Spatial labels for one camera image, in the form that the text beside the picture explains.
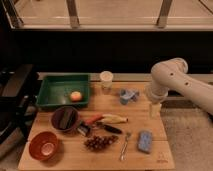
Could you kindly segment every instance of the metal fork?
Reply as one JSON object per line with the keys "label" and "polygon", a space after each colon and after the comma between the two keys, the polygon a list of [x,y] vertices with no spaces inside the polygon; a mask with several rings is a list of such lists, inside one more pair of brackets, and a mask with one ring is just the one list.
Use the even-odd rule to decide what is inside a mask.
{"label": "metal fork", "polygon": [[125,155],[125,152],[126,152],[126,147],[127,147],[130,136],[131,136],[131,132],[127,132],[126,136],[125,136],[125,142],[123,144],[123,147],[122,147],[122,150],[121,150],[121,155],[120,155],[120,158],[119,158],[120,161],[124,160],[124,155]]}

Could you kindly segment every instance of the chair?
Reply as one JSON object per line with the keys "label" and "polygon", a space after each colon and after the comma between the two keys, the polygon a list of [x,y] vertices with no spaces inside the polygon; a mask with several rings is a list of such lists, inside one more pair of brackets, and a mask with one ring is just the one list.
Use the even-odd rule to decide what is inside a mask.
{"label": "chair", "polygon": [[29,131],[25,122],[34,119],[36,113],[26,115],[26,110],[35,101],[37,79],[31,64],[21,65],[13,74],[7,69],[0,72],[0,144],[17,127],[27,139]]}

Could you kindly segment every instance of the dark background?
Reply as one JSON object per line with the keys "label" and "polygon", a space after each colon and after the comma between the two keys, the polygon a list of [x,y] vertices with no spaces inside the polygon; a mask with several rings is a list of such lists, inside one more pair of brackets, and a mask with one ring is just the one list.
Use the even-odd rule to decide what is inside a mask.
{"label": "dark background", "polygon": [[213,69],[213,32],[63,32],[11,30],[0,6],[0,67],[33,63],[37,71],[149,73],[182,57],[190,73]]}

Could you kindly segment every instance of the knife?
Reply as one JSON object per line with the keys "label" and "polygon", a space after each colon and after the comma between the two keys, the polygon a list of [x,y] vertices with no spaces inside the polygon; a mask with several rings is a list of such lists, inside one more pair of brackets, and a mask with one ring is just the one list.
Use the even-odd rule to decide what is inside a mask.
{"label": "knife", "polygon": [[97,122],[96,125],[100,128],[105,129],[108,132],[112,132],[112,133],[115,133],[115,134],[122,134],[122,131],[120,129],[115,128],[115,127],[110,126],[110,125],[103,124],[102,122]]}

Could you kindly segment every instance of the wooden table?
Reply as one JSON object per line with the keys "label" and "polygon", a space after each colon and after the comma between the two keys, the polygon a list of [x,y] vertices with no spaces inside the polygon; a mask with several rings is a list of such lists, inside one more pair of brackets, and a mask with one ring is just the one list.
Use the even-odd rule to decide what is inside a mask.
{"label": "wooden table", "polygon": [[[118,141],[101,152],[91,152],[84,146],[86,137],[80,134],[60,133],[50,124],[52,112],[39,112],[33,123],[28,142],[22,154],[19,170],[164,170],[174,169],[174,162],[160,114],[149,116],[149,104],[143,94],[144,82],[114,82],[112,90],[104,94],[99,82],[91,83],[91,98],[88,107],[79,109],[82,118],[88,118],[97,113],[111,113],[128,117],[128,123],[115,124],[123,130],[131,131],[125,159],[119,161],[125,134],[119,135]],[[129,101],[122,105],[119,101],[121,88],[138,89],[140,96],[137,102]],[[150,154],[137,149],[138,135],[141,130],[153,133],[153,143]],[[32,138],[42,131],[52,131],[60,139],[60,147],[55,156],[46,162],[39,162],[30,157],[28,147]],[[93,132],[97,135],[110,135],[100,129]]]}

